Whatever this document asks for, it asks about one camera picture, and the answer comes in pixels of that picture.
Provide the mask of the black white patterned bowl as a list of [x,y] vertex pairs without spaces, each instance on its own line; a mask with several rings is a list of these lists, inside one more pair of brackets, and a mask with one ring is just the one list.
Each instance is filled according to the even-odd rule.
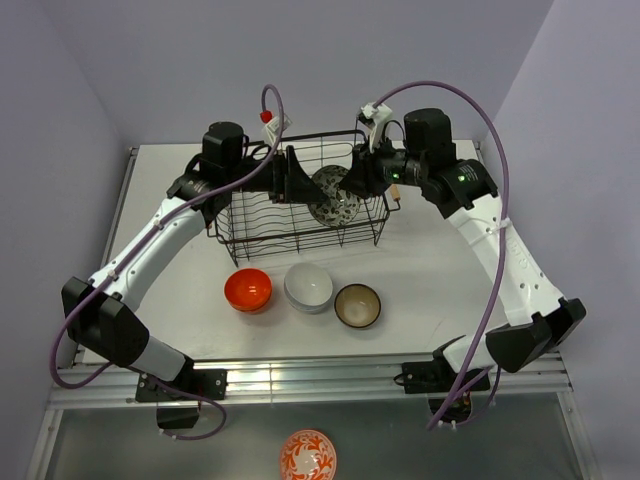
[[321,204],[308,206],[312,217],[327,227],[345,226],[359,213],[361,200],[339,186],[349,171],[339,165],[327,165],[317,170],[312,181],[327,196]]

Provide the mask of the brown bowl beige inside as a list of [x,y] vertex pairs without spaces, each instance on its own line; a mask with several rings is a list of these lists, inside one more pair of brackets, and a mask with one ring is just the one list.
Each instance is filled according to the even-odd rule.
[[346,326],[365,329],[372,326],[381,315],[381,300],[368,285],[353,283],[344,286],[334,299],[334,312]]

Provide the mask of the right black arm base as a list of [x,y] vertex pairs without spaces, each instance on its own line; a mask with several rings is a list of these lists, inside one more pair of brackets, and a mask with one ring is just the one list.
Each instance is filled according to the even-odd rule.
[[[444,394],[447,395],[457,374],[443,359],[423,362],[405,362],[393,382],[404,389],[405,394]],[[453,424],[471,418],[473,406],[471,393],[490,389],[489,374],[482,369],[468,371],[461,383],[462,392],[448,407],[441,421]]]

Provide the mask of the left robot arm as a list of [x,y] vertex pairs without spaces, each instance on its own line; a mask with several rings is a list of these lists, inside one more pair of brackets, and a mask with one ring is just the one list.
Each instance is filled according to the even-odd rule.
[[281,115],[265,123],[269,150],[258,160],[246,152],[240,125],[211,124],[201,151],[170,185],[139,234],[88,280],[73,277],[63,286],[65,334],[110,364],[158,378],[159,388],[172,399],[190,395],[195,386],[192,359],[153,337],[136,311],[174,257],[230,205],[233,192],[266,192],[278,203],[326,200],[293,149],[280,148],[289,125]]

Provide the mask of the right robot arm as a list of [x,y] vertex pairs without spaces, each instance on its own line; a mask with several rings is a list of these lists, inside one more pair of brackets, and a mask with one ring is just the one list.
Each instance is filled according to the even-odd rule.
[[405,139],[396,148],[386,137],[392,111],[367,104],[358,119],[370,131],[352,150],[352,165],[342,189],[363,199],[392,185],[417,187],[465,239],[494,286],[490,298],[503,306],[505,324],[466,335],[437,350],[435,383],[452,390],[468,370],[497,366],[515,373],[559,347],[586,316],[579,299],[568,299],[533,259],[504,214],[506,195],[484,165],[461,159],[452,140],[451,121],[440,109],[405,115]]

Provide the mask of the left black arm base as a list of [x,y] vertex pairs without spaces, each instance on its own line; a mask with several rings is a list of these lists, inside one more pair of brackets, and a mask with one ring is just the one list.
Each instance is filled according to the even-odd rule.
[[[174,382],[140,374],[134,400],[156,405],[156,424],[163,434],[179,440],[199,440],[224,428],[228,414],[220,401],[225,399],[226,387],[225,369],[194,370]],[[212,431],[196,434],[193,429],[204,418],[205,407],[217,410],[219,421]]]

